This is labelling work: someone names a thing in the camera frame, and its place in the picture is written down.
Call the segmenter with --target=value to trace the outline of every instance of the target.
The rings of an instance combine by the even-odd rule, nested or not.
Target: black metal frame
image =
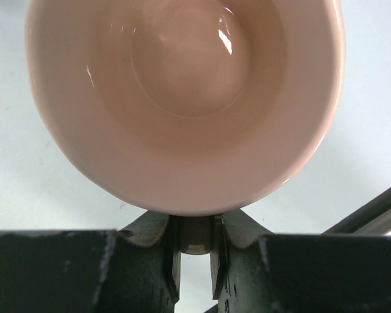
[[[391,312],[391,237],[362,235],[391,228],[391,189],[322,235],[274,235],[241,210],[191,221],[0,232],[0,313],[172,313],[193,242],[210,253],[209,313]]]

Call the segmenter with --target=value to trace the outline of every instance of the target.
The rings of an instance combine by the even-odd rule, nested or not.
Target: white background
[[[36,111],[23,47],[27,5],[0,0],[0,230],[121,228],[144,210],[84,178]],[[342,7],[346,81],[334,124],[297,176],[244,209],[272,231],[322,232],[391,186],[391,0]],[[202,313],[210,298],[208,257],[183,255],[176,312]]]

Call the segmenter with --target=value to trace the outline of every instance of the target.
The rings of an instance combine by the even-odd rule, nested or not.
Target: glossy glaze
[[[36,103],[66,156],[165,213],[266,196],[311,157],[340,99],[335,0],[34,0],[26,33]]]

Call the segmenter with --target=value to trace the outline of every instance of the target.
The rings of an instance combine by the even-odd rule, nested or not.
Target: scratch mark
[[[98,285],[96,291],[93,295],[93,304],[96,305],[98,302],[98,298],[100,297],[100,292],[102,289],[103,283],[106,281],[107,273],[109,271],[109,262],[113,252],[115,250],[116,245],[116,231],[111,231],[108,233],[106,246],[104,247],[103,258],[100,262],[100,278],[98,279]]]
[[[158,311],[159,312],[162,312],[162,300],[163,300],[163,298],[164,298],[164,289],[161,287],[161,291],[160,291],[160,293],[159,293],[159,309],[158,309]]]
[[[265,271],[269,273],[269,259],[268,259],[268,246],[267,239],[263,239],[263,245],[261,245],[262,262],[265,265]]]

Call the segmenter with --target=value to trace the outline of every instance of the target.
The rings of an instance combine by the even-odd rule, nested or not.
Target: black metal clamp
[[[181,252],[210,254],[211,313],[391,312],[391,237],[338,234],[383,229],[388,213],[391,189],[323,235],[275,235],[241,210],[0,232],[0,313],[174,312]]]

